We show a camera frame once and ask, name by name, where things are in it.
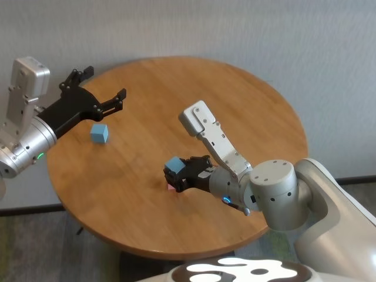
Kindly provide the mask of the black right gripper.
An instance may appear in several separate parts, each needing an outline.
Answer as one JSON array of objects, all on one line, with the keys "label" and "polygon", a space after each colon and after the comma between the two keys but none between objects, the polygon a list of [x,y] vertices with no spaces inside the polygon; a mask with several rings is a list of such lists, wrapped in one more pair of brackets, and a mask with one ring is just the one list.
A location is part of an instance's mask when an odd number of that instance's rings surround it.
[{"label": "black right gripper", "polygon": [[181,161],[187,166],[183,172],[175,172],[168,167],[163,169],[167,183],[178,193],[191,188],[210,193],[210,178],[217,168],[212,166],[210,156],[192,156],[188,159],[181,159]]}]

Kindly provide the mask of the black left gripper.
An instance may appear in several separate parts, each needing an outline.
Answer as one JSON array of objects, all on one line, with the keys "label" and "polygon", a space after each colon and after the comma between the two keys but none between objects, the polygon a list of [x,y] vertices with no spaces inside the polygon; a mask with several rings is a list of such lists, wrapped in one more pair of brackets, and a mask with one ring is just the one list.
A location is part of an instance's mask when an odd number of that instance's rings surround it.
[{"label": "black left gripper", "polygon": [[84,70],[73,69],[66,80],[59,84],[60,90],[64,90],[60,99],[37,114],[52,129],[57,139],[83,120],[98,122],[103,119],[103,115],[111,115],[123,109],[126,89],[121,89],[115,97],[99,103],[89,91],[79,87],[93,75],[93,66]]}]

